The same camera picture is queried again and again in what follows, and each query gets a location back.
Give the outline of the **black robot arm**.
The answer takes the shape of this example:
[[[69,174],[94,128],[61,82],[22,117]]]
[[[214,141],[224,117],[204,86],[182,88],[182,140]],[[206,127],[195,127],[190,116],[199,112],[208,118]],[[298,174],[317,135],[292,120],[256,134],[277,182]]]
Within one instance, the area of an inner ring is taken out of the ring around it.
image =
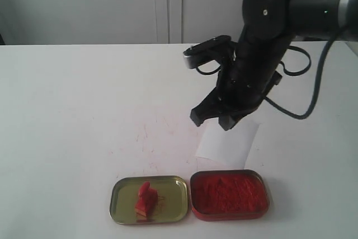
[[[190,69],[211,61],[219,65],[214,89],[191,110],[190,119],[200,126],[216,118],[224,130],[230,130],[256,111],[279,84],[282,76],[276,69],[298,36],[326,43],[307,111],[301,115],[285,111],[291,118],[306,119],[317,103],[332,44],[357,40],[357,0],[243,0],[242,16],[244,26],[238,41],[220,35],[184,51]]]

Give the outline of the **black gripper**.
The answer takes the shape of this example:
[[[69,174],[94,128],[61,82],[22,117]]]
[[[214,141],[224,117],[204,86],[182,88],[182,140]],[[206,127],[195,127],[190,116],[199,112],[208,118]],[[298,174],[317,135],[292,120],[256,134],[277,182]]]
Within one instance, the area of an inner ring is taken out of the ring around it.
[[[233,44],[230,36],[213,38],[215,43],[228,47],[230,61],[222,62],[215,93],[209,93],[190,112],[196,126],[218,118],[223,130],[234,128],[245,116],[253,113],[267,95],[272,76],[287,51],[293,34],[283,32],[273,38],[263,38],[245,27]]]

